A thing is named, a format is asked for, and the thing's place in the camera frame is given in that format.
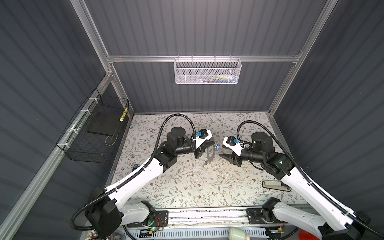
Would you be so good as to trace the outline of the perforated metal ring disc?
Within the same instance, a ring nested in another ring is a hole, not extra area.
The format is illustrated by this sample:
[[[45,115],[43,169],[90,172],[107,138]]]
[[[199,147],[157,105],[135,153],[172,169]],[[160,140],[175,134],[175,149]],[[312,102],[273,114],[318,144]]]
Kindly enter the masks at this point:
[[[207,160],[205,162],[205,164],[211,164],[213,162],[215,158],[215,147],[214,146],[210,146],[208,147],[207,149]]]

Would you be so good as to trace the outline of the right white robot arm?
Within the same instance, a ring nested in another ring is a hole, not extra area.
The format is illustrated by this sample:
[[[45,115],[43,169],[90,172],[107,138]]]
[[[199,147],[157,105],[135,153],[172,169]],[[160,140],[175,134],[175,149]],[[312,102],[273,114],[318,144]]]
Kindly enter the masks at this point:
[[[233,165],[241,166],[243,161],[258,163],[268,174],[299,193],[317,214],[309,214],[291,207],[277,198],[269,198],[260,210],[260,217],[268,224],[286,222],[302,229],[320,240],[360,240],[370,229],[370,218],[362,212],[355,212],[331,196],[304,170],[299,167],[286,150],[275,151],[273,143],[277,138],[270,132],[256,132],[248,143],[239,135],[225,137],[223,145],[232,151],[221,157]]]

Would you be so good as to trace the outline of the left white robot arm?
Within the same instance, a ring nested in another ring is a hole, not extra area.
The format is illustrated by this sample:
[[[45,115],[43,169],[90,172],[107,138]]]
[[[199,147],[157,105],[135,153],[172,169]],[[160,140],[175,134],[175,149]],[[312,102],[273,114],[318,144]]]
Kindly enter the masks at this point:
[[[171,168],[179,155],[194,154],[198,159],[205,150],[214,145],[211,141],[213,134],[210,130],[201,129],[195,139],[188,139],[185,129],[174,127],[167,134],[165,142],[161,143],[155,151],[153,159],[147,159],[141,166],[120,180],[104,189],[96,187],[91,191],[89,200],[93,201],[107,191],[112,191],[105,199],[91,204],[85,209],[85,217],[92,225],[93,230],[100,238],[105,239],[120,226],[133,223],[151,225],[155,218],[155,209],[146,201],[126,206],[126,202],[142,187],[154,178]]]

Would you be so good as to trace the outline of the grey flat phone-like object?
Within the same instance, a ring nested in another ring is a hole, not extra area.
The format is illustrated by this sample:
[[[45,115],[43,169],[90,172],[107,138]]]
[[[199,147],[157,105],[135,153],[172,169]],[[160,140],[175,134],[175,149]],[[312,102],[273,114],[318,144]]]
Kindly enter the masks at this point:
[[[291,187],[284,184],[281,181],[262,181],[262,187],[270,190],[277,190],[283,192],[290,192],[292,190]]]

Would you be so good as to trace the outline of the blue object at table edge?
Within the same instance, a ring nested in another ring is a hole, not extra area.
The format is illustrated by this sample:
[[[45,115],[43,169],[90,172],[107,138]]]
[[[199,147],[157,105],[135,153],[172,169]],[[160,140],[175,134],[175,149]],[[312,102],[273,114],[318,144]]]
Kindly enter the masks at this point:
[[[135,171],[139,166],[140,166],[140,165],[135,164],[135,165],[133,166],[133,171]]]

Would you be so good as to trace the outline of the pale green plastic object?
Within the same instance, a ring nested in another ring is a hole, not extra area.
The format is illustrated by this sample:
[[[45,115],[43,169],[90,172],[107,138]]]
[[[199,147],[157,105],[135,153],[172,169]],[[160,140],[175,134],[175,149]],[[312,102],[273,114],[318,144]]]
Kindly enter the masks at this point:
[[[228,234],[229,240],[251,240],[251,238],[245,233],[244,230],[238,228],[230,228]]]

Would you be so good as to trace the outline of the yellow marker pen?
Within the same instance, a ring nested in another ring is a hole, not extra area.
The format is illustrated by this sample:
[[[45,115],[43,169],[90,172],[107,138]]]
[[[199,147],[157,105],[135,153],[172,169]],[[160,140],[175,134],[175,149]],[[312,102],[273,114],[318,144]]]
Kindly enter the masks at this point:
[[[125,108],[124,111],[123,111],[123,113],[122,113],[122,115],[121,115],[121,117],[120,117],[120,122],[123,122],[123,121],[124,121],[124,119],[125,119],[127,113],[128,113],[128,108]]]

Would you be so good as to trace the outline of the black foam pad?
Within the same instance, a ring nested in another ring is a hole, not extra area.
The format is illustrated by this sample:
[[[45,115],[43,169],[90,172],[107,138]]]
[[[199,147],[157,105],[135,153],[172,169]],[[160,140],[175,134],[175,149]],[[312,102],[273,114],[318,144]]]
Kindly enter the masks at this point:
[[[91,134],[112,137],[117,135],[121,125],[122,122],[120,122],[120,116],[107,113],[98,113],[96,117],[91,121],[90,126],[87,128],[87,132]]]

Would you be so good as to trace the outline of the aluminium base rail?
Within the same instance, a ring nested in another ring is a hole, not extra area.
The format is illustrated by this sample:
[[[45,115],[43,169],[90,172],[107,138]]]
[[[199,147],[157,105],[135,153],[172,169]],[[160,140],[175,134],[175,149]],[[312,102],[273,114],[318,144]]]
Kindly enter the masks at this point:
[[[260,212],[261,206],[239,206],[239,207],[206,207],[206,208],[173,208],[157,209],[157,214],[162,215],[165,211],[168,215],[154,220],[151,227],[177,228],[221,228],[221,227],[269,227],[259,221],[250,224],[247,209]]]

